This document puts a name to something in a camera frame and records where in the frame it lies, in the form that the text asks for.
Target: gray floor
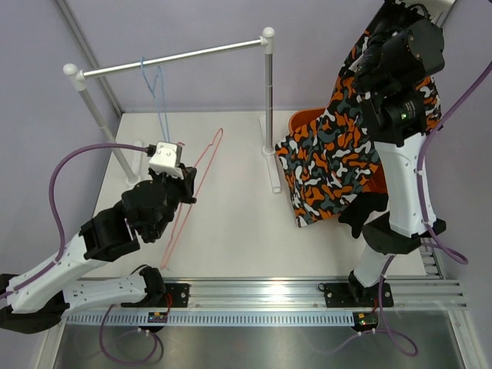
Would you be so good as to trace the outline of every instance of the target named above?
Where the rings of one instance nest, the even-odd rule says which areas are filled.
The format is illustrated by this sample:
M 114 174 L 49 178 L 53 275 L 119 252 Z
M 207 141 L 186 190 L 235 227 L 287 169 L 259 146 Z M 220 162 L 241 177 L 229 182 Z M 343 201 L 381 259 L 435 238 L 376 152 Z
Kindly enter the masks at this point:
M 337 347 L 354 332 L 348 327 L 166 327 L 158 333 L 165 346 L 164 358 L 140 367 L 166 369 L 246 368 L 462 368 L 463 363 L 450 322 L 444 313 L 387 314 L 391 327 L 412 337 L 421 353 L 416 358 L 397 351 L 386 335 L 359 337 L 342 351 L 326 355 L 318 351 Z M 141 334 L 111 342 L 128 328 L 105 331 L 108 350 L 122 360 L 144 357 L 153 346 Z M 67 326 L 55 368 L 111 369 L 99 350 L 98 327 Z

